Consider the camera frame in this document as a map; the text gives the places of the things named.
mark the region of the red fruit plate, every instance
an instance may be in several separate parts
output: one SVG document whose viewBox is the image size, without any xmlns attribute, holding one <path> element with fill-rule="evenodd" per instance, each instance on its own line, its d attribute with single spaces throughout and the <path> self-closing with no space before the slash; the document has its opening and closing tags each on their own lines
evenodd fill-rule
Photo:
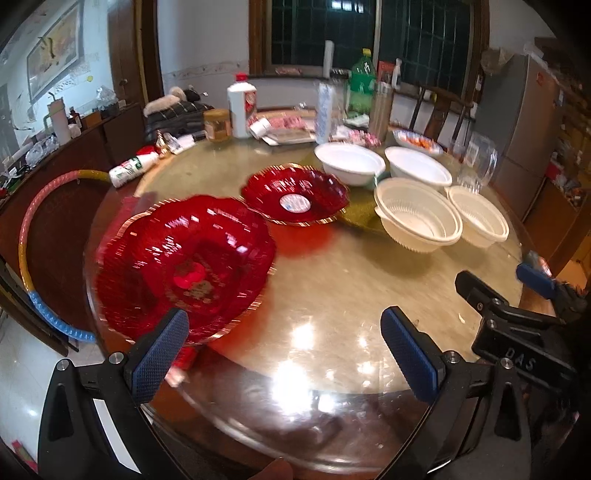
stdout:
<svg viewBox="0 0 591 480">
<path fill-rule="evenodd" d="M 349 204 L 348 188 L 334 175 L 293 163 L 255 173 L 241 193 L 250 208 L 282 225 L 334 222 Z"/>
<path fill-rule="evenodd" d="M 187 345 L 227 333 L 258 307 L 275 242 L 240 200 L 167 200 L 127 221 L 105 249 L 96 293 L 108 326 L 137 340 L 172 307 L 189 316 Z"/>
</svg>

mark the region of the round table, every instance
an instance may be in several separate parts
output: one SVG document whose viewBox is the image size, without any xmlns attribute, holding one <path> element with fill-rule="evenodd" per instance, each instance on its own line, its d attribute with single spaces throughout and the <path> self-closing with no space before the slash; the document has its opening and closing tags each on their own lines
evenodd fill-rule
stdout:
<svg viewBox="0 0 591 480">
<path fill-rule="evenodd" d="M 455 159 L 444 155 L 439 161 L 455 175 Z M 200 142 L 143 182 L 142 191 L 151 193 L 139 210 L 195 194 L 238 197 L 251 174 L 285 163 L 320 166 L 311 146 Z M 86 251 L 89 301 L 105 353 L 129 345 L 101 321 L 93 289 L 95 249 L 136 184 L 109 192 Z M 382 311 L 400 306 L 442 351 L 474 361 L 470 346 L 480 317 L 455 292 L 456 274 L 470 270 L 514 306 L 527 300 L 515 278 L 527 234 L 491 189 L 483 194 L 510 228 L 506 242 L 486 250 L 461 239 L 424 255 L 385 233 L 339 221 L 308 228 L 270 223 L 277 256 L 260 307 L 201 347 L 176 390 L 163 385 L 150 407 L 158 424 L 254 468 L 281 456 L 299 478 L 374 478 L 427 408 L 408 389 L 382 340 Z M 357 202 L 372 192 L 352 189 L 351 195 Z M 545 311 L 541 299 L 529 299 L 527 307 Z"/>
</svg>

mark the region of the drinking glass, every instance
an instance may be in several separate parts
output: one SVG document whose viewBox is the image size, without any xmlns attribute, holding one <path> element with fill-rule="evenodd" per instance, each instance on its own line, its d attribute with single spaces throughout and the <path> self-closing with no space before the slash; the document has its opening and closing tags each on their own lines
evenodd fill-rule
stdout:
<svg viewBox="0 0 591 480">
<path fill-rule="evenodd" d="M 462 163 L 464 160 L 464 153 L 466 153 L 466 146 L 459 138 L 456 139 L 456 141 L 452 140 L 447 148 L 447 153 L 458 162 Z"/>
<path fill-rule="evenodd" d="M 458 185 L 474 193 L 490 182 L 496 167 L 496 148 L 490 138 L 474 133 L 464 153 L 464 162 L 457 176 Z"/>
</svg>

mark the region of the chair back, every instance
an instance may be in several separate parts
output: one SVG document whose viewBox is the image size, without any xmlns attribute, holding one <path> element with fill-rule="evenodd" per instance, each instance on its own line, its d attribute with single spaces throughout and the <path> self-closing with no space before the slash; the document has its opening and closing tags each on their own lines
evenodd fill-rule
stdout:
<svg viewBox="0 0 591 480">
<path fill-rule="evenodd" d="M 418 113 L 421 109 L 421 105 L 423 104 L 423 97 L 425 96 L 425 91 L 427 90 L 435 93 L 437 95 L 437 99 L 435 100 L 435 104 L 433 105 L 433 113 L 431 114 L 431 118 L 427 122 L 427 126 L 425 127 L 423 135 L 436 142 L 439 138 L 441 130 L 443 129 L 443 125 L 445 125 L 445 120 L 447 120 L 447 116 L 449 114 L 449 110 L 452 106 L 452 103 L 457 103 L 462 110 L 460 112 L 460 115 L 458 116 L 456 127 L 452 135 L 452 142 L 455 142 L 457 136 L 460 133 L 462 122 L 464 121 L 464 117 L 466 116 L 466 111 L 472 108 L 472 104 L 459 98 L 454 93 L 448 92 L 447 90 L 444 90 L 439 87 L 419 85 L 417 104 L 414 107 L 413 118 L 410 122 L 409 129 L 414 130 L 415 123 L 417 122 Z"/>
</svg>

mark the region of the white plastic bowl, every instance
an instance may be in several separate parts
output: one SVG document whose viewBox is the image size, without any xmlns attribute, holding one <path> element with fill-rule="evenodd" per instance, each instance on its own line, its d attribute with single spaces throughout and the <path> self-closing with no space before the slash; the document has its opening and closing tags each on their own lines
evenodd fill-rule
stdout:
<svg viewBox="0 0 591 480">
<path fill-rule="evenodd" d="M 358 145 L 325 143 L 314 149 L 324 171 L 345 185 L 367 185 L 386 170 L 386 162 L 377 153 Z"/>
<path fill-rule="evenodd" d="M 507 220 L 486 198 L 461 186 L 451 187 L 446 193 L 462 216 L 464 240 L 479 248 L 488 248 L 496 242 L 507 240 Z"/>
<path fill-rule="evenodd" d="M 393 176 L 418 180 L 440 190 L 452 184 L 452 174 L 447 168 L 424 153 L 404 147 L 389 147 L 385 154 Z"/>
<path fill-rule="evenodd" d="M 462 219 L 443 195 L 409 179 L 386 179 L 374 191 L 386 232 L 402 246 L 429 253 L 453 245 L 462 235 Z"/>
<path fill-rule="evenodd" d="M 394 139 L 396 140 L 398 145 L 400 145 L 401 147 L 410 148 L 411 150 L 416 150 L 418 152 L 422 152 L 422 153 L 429 155 L 430 157 L 433 157 L 433 158 L 438 157 L 439 155 L 441 155 L 443 153 L 443 149 L 441 148 L 441 145 L 434 142 L 430 138 L 427 138 L 427 137 L 420 135 L 416 132 L 410 132 L 408 130 L 397 129 L 397 130 L 394 130 L 392 132 L 392 134 L 394 135 Z M 419 138 L 426 140 L 431 145 L 431 147 L 430 148 L 419 147 L 418 145 L 416 145 L 410 141 L 410 139 L 419 139 Z"/>
</svg>

